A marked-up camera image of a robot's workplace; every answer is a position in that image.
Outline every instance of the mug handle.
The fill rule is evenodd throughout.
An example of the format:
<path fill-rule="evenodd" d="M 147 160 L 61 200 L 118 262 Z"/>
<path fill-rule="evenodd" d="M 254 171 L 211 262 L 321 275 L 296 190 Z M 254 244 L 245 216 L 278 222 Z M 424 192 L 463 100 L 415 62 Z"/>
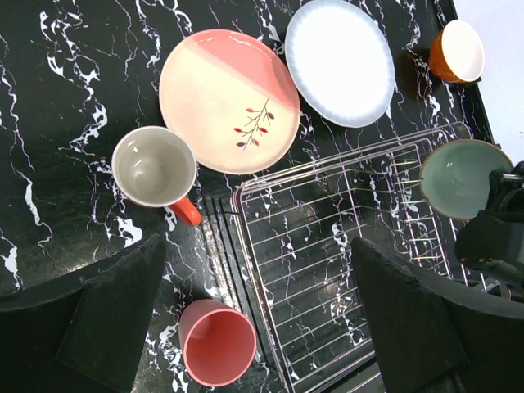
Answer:
<path fill-rule="evenodd" d="M 178 217 L 193 227 L 196 227 L 202 221 L 200 211 L 189 201 L 187 196 L 175 202 L 173 205 L 169 205 L 169 208 L 174 211 Z"/>

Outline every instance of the metal dish rack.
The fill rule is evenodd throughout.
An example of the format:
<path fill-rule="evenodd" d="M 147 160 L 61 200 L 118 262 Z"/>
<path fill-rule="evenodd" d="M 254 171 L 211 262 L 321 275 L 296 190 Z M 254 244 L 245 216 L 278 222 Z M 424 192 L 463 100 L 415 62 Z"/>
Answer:
<path fill-rule="evenodd" d="M 486 289 L 452 258 L 463 225 L 422 198 L 419 171 L 462 123 L 253 178 L 233 194 L 256 301 L 286 391 L 322 391 L 374 356 L 350 242 L 365 237 L 413 263 Z"/>

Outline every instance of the white floor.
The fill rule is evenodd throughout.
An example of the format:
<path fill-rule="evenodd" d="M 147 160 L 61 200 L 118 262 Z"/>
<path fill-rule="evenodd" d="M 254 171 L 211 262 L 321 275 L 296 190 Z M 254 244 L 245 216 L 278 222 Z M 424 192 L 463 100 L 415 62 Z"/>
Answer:
<path fill-rule="evenodd" d="M 458 17 L 481 36 L 486 67 L 479 83 L 496 143 L 524 160 L 524 1 L 454 0 Z"/>

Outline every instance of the tableware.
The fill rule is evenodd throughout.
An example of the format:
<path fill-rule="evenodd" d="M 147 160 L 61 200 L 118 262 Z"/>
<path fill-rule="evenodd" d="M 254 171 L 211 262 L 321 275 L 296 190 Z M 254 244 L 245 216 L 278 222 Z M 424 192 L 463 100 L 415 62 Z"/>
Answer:
<path fill-rule="evenodd" d="M 313 0 L 287 27 L 287 66 L 304 99 L 323 117 L 364 127 L 387 110 L 395 89 L 390 48 L 376 22 L 342 0 Z"/>
<path fill-rule="evenodd" d="M 422 194 L 439 213 L 472 219 L 486 207 L 491 171 L 512 169 L 511 160 L 491 143 L 459 139 L 437 148 L 424 161 Z"/>
<path fill-rule="evenodd" d="M 178 337 L 187 371 L 205 386 L 236 381 L 255 357 L 251 321 L 216 300 L 191 303 L 180 317 Z"/>
<path fill-rule="evenodd" d="M 300 102 L 286 66 L 262 42 L 213 29 L 184 39 L 160 77 L 168 128 L 196 160 L 226 174 L 252 174 L 276 163 L 293 143 Z"/>
<path fill-rule="evenodd" d="M 156 125 L 125 135 L 111 160 L 116 185 L 132 202 L 146 207 L 169 207 L 190 225 L 201 214 L 187 193 L 197 177 L 197 162 L 176 133 Z"/>
<path fill-rule="evenodd" d="M 439 78 L 453 83 L 477 80 L 484 70 L 484 47 L 473 27 L 452 20 L 436 36 L 429 53 L 429 67 Z"/>

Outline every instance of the cup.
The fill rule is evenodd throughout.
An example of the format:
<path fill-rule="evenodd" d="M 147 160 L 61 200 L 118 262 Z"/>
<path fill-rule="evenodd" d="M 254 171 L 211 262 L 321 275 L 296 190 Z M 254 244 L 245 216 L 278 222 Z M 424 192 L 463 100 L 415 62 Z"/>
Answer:
<path fill-rule="evenodd" d="M 448 23 L 431 45 L 429 68 L 446 82 L 477 80 L 484 70 L 484 47 L 473 27 L 462 20 Z"/>
<path fill-rule="evenodd" d="M 180 317 L 178 338 L 189 375 L 205 386 L 236 381 L 255 357 L 251 321 L 216 300 L 191 303 Z"/>
<path fill-rule="evenodd" d="M 497 146 L 475 139 L 446 143 L 422 165 L 422 194 L 439 213 L 472 219 L 486 208 L 493 170 L 513 170 L 511 160 Z"/>
<path fill-rule="evenodd" d="M 132 202 L 169 207 L 183 221 L 198 225 L 201 214 L 187 193 L 197 177 L 197 162 L 176 133 L 150 125 L 125 135 L 111 160 L 116 185 Z"/>

